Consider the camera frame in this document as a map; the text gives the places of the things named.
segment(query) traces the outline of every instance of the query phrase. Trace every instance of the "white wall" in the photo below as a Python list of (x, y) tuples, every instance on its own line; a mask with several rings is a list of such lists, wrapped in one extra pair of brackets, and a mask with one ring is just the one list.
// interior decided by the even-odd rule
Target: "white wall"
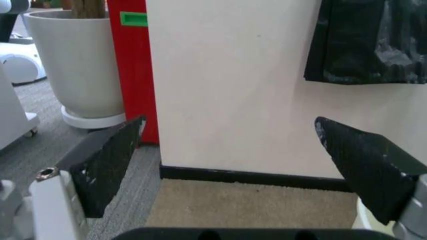
[(427, 163), (427, 86), (303, 79), (320, 0), (147, 0), (165, 166), (341, 178), (317, 116)]

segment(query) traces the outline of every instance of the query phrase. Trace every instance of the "red panel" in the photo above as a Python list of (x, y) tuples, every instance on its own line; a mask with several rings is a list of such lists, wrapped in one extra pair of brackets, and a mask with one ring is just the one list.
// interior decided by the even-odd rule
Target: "red panel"
[(146, 2), (109, 0), (108, 10), (126, 118), (146, 116), (142, 142), (159, 144), (148, 27), (120, 22), (120, 12), (146, 13)]

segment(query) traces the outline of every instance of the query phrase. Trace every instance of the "black baseboard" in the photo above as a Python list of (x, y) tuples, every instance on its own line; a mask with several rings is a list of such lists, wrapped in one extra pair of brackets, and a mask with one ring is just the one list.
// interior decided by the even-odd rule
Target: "black baseboard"
[(160, 178), (199, 180), (223, 183), (274, 185), (302, 189), (320, 189), (353, 192), (346, 181), (336, 178), (269, 174), (245, 171), (212, 170), (202, 168), (163, 166), (160, 164)]

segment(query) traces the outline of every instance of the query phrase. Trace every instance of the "metal screw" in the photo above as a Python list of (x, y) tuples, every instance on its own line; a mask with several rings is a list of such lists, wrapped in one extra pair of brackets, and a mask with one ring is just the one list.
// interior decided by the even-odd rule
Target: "metal screw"
[(59, 174), (60, 174), (60, 170), (56, 166), (47, 167), (39, 171), (35, 179), (37, 180), (37, 182), (41, 182), (41, 181), (56, 177)]

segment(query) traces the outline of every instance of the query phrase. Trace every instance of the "white machine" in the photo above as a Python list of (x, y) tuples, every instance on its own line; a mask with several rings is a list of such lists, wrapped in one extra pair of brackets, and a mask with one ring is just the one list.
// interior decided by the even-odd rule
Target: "white machine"
[(56, 167), (41, 171), (27, 197), (12, 181), (0, 180), (0, 188), (0, 239), (86, 238), (89, 226), (68, 172)]
[(37, 114), (25, 112), (4, 67), (0, 64), (0, 150), (25, 135), (37, 133)]
[(30, 83), (46, 77), (33, 40), (30, 37), (11, 38), (18, 15), (30, 6), (30, 0), (0, 0), (0, 62), (13, 84)]

